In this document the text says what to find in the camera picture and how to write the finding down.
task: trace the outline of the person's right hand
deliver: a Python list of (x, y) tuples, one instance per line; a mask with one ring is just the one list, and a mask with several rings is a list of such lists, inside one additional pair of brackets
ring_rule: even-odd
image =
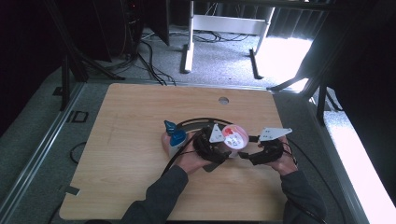
[[(283, 144), (283, 148), (291, 153), (291, 149), (288, 145), (288, 139), (286, 136), (281, 136), (278, 138)], [(265, 163), (265, 165), (271, 166), (274, 170), (278, 171), (280, 175), (288, 175), (298, 170), (296, 164), (294, 163), (293, 157), (286, 152), (283, 152), (283, 155), (277, 159), (276, 161), (271, 161)]]

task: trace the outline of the metal frame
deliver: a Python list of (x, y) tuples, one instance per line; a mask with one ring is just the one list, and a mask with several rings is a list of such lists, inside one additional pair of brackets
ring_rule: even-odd
[(254, 49), (254, 55), (259, 52), (262, 41), (268, 34), (270, 21), (274, 15), (275, 8), (265, 20), (241, 19), (220, 16), (206, 16), (194, 14), (194, 1), (190, 1), (190, 21), (189, 21), (189, 43), (186, 51), (186, 62), (184, 72), (192, 71), (192, 58), (194, 53), (193, 32), (194, 30), (205, 30), (223, 33), (236, 33), (244, 35), (259, 35), (260, 39), (257, 48)]
[(55, 141), (58, 133), (64, 126), (75, 102), (77, 101), (80, 93), (83, 90), (85, 83), (79, 82), (76, 84), (71, 94), (71, 99), (64, 111), (60, 111), (55, 121), (49, 127), (49, 130), (41, 140), (41, 143), (36, 148), (35, 153), (31, 159), (27, 162), (23, 170), (21, 171), (17, 181), (12, 186), (7, 197), (2, 201), (0, 206), (0, 223), (8, 223), (16, 207), (20, 203), (24, 193), (29, 188), (31, 182), (35, 178), (35, 174), (46, 159), (50, 148)]

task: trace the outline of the bright light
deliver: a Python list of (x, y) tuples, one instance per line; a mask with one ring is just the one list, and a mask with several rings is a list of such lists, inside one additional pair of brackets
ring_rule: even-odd
[[(305, 54), (311, 47), (311, 40), (296, 38), (266, 38), (256, 55), (259, 74), (270, 83), (280, 84), (293, 78)], [(301, 91), (307, 79), (290, 86), (293, 91)]]
[(326, 126), (369, 222), (388, 223), (395, 207), (354, 128), (350, 122)]

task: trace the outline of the hole in table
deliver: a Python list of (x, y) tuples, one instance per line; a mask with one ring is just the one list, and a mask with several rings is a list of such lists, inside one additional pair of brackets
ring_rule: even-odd
[(229, 100), (227, 97), (225, 97), (225, 96), (221, 96), (221, 97), (219, 98), (219, 102), (220, 102), (222, 105), (227, 105), (228, 103), (230, 103), (230, 100)]

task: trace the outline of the white table leg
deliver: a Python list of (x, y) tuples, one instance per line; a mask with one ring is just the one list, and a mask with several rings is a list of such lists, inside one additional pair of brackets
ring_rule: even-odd
[(274, 10), (275, 8), (272, 7), (270, 14), (268, 15), (267, 18), (265, 18), (265, 25), (264, 27), (262, 27), (262, 33), (260, 34), (260, 39), (259, 39), (259, 43), (257, 44), (257, 48), (255, 48), (254, 50), (254, 55), (257, 55), (257, 53), (259, 53), (259, 49), (262, 46), (262, 41), (265, 39), (265, 37), (267, 37), (268, 29), (270, 28), (270, 24), (271, 24), (271, 19), (274, 15)]
[(194, 33), (194, 2), (190, 2), (190, 22), (189, 22), (189, 44), (186, 52), (186, 63), (184, 64), (184, 71), (190, 73), (192, 71), (192, 56), (194, 53), (194, 43), (192, 42)]

